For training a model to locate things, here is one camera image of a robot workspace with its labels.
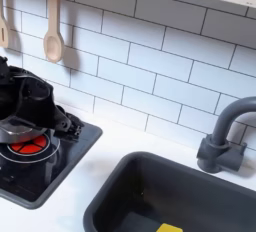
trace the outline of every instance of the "yellow sponge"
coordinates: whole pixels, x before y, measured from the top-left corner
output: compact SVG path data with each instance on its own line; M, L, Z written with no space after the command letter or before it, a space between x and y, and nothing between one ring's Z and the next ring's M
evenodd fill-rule
M173 226L170 226L168 224L163 224L158 230L157 232L183 232L182 229L180 228L176 228Z

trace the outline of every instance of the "white countertop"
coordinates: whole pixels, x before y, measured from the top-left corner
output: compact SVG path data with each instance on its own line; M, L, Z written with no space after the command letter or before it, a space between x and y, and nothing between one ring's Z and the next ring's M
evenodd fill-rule
M131 152L155 153L198 169L195 149L62 106L101 127L104 134L41 208L27 210L0 199L1 232L84 232L85 209L120 159ZM217 177L256 190L255 173L242 167L239 173L221 172Z

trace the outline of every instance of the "wooden spoon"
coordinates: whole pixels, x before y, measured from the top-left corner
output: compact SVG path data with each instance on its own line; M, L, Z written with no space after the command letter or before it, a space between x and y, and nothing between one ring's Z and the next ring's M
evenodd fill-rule
M0 46L9 46L9 26L4 18L3 0L0 0Z
M60 34L60 0L48 0L49 25L44 37L44 51L51 62L58 62L63 57L64 41Z

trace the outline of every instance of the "faucet spout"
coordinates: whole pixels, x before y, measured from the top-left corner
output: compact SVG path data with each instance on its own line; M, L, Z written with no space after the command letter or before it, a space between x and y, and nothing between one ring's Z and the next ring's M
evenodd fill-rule
M256 97L237 100L226 107L220 114L212 133L212 143L218 146L224 145L232 123L240 115L249 112L256 112Z
M217 173L223 167L239 170L246 146L241 150L231 147L227 135L236 118L249 112L256 112L256 97L237 100L222 111L213 133L202 140L198 150L198 166L203 171Z

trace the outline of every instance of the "sink basin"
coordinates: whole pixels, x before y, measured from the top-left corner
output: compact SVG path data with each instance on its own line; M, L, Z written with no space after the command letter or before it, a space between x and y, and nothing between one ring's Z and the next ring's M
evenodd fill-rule
M117 165L87 208L84 228L153 232L166 223L184 232L255 232L255 215L256 192L138 152Z

